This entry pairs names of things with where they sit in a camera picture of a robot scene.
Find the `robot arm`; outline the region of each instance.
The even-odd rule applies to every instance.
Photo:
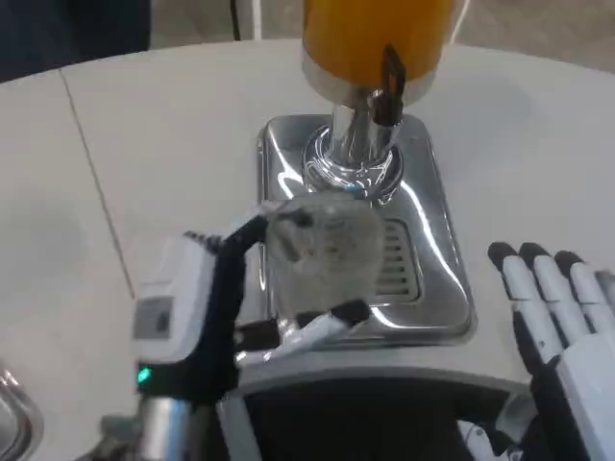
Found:
[[[615,459],[615,315],[588,266],[536,244],[489,256],[512,300],[519,352],[554,459]]]

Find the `white table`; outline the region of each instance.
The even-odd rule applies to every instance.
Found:
[[[0,358],[74,459],[132,408],[130,297],[58,72],[0,85]]]
[[[37,316],[17,318],[9,309],[13,325],[4,326],[9,339],[1,339],[3,345],[9,341],[3,356],[15,362],[45,413],[47,433],[36,459],[80,454],[95,440],[98,416],[132,403],[128,290],[86,148],[135,284],[158,256],[164,235],[225,228],[256,202],[254,143],[268,119],[330,110],[306,84],[300,56],[298,40],[281,40],[185,47],[69,67],[62,74],[76,110],[72,118],[57,73],[0,87],[0,120],[7,120],[0,133],[29,156],[14,161],[24,171],[35,159],[44,161],[41,173],[27,170],[27,180],[3,172],[2,186],[10,188],[5,194],[44,178],[41,195],[70,203],[73,219],[87,230],[80,269],[66,268],[62,285],[22,293],[37,296],[27,303]],[[19,108],[7,109],[3,98],[13,98]],[[35,101],[30,106],[28,98]],[[488,377],[523,388],[528,376],[500,277],[486,257],[488,245],[537,241],[553,251],[576,250],[597,267],[614,265],[609,206],[615,192],[615,77],[453,46],[431,92],[409,109],[433,137],[479,316],[475,336],[457,347],[311,353],[248,375],[245,383],[343,367],[349,374],[369,369],[469,381]],[[85,146],[71,121],[83,130]],[[26,126],[47,137],[22,133]],[[0,223],[11,216],[9,205],[0,208]],[[24,260],[36,266],[40,255],[31,258]],[[35,345],[20,351],[12,335],[33,336]],[[60,384],[58,376],[71,367],[78,375]],[[119,379],[105,389],[101,375]]]

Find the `green led light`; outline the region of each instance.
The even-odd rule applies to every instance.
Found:
[[[136,375],[137,384],[140,384],[145,379],[148,379],[151,375],[152,375],[151,368],[142,368],[141,370],[139,370],[138,375]]]

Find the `stainless steel drip tray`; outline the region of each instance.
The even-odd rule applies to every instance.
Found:
[[[330,121],[327,115],[288,115],[263,129],[258,146],[262,200],[287,200],[307,193],[302,155],[309,137]],[[392,200],[379,208],[385,220],[384,264],[372,318],[329,347],[439,344],[458,341],[475,324],[470,289],[461,265],[444,191],[425,125],[410,115],[398,137],[404,177]],[[275,315],[266,254],[260,254],[265,311]]]
[[[42,417],[11,372],[0,364],[0,461],[25,460],[42,436]]]

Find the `tap handle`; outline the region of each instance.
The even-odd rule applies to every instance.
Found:
[[[382,89],[376,91],[372,106],[372,120],[378,125],[392,127],[402,120],[402,95],[406,85],[406,68],[392,45],[382,52]]]

